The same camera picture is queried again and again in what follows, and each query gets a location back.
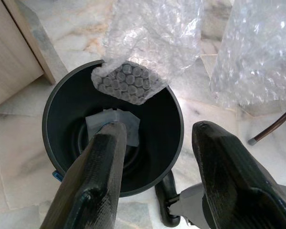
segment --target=marble floor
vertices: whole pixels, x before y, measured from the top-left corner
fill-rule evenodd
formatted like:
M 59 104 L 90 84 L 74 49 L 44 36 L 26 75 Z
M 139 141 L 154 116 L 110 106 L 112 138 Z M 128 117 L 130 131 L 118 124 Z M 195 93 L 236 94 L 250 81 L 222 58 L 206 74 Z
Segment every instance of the marble floor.
M 237 135 L 279 183 L 286 185 L 286 123 L 255 146 L 249 138 L 274 122 L 286 102 L 225 110 L 209 90 L 216 54 L 233 0 L 205 0 L 202 54 L 188 78 L 171 83 L 184 116 L 184 144 L 173 167 L 177 192 L 201 181 L 191 147 L 193 123 L 215 122 Z M 54 76 L 101 57 L 112 0 L 17 0 Z M 39 78 L 0 105 L 0 228 L 37 229 L 60 185 L 51 173 L 41 134 L 42 113 L 54 86 Z M 117 229 L 163 229 L 154 188 L 120 198 Z M 188 228 L 184 219 L 178 229 Z

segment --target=black plastic bin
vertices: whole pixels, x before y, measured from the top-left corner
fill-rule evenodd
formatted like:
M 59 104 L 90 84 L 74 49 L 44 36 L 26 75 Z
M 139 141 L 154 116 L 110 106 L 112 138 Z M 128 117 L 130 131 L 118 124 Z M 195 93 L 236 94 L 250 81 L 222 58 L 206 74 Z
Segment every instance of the black plastic bin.
M 63 176 L 88 143 L 85 117 L 119 108 L 140 118 L 140 144 L 127 147 L 120 196 L 156 185 L 175 164 L 183 142 L 179 104 L 169 87 L 137 106 L 97 91 L 91 72 L 103 61 L 87 63 L 67 74 L 45 106 L 42 135 L 48 156 Z

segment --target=bubble wrap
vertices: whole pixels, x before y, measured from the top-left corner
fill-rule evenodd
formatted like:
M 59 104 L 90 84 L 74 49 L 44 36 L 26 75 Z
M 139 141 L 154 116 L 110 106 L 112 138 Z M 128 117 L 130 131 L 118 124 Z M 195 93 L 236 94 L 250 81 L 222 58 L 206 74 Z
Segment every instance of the bubble wrap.
M 211 89 L 226 107 L 286 99 L 286 0 L 235 0 Z
M 94 86 L 143 104 L 195 62 L 202 11 L 202 0 L 115 1 Z

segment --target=bubble wrap sheet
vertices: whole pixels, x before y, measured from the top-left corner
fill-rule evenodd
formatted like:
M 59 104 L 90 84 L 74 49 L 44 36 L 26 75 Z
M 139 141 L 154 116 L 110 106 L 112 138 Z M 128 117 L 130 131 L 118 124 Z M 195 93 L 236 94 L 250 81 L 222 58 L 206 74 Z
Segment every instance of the bubble wrap sheet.
M 286 0 L 235 0 L 211 89 L 226 107 L 286 99 Z
M 202 0 L 115 1 L 94 86 L 143 104 L 195 62 L 202 11 Z

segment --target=blue clip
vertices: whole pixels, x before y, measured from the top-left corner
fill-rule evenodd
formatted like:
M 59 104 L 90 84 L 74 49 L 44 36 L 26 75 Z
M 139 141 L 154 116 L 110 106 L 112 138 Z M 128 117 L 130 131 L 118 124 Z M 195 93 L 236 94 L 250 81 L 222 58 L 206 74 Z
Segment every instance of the blue clip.
M 54 172 L 52 172 L 53 177 L 55 177 L 56 179 L 58 179 L 60 182 L 62 182 L 63 176 L 62 174 L 60 174 L 57 170 L 55 170 Z

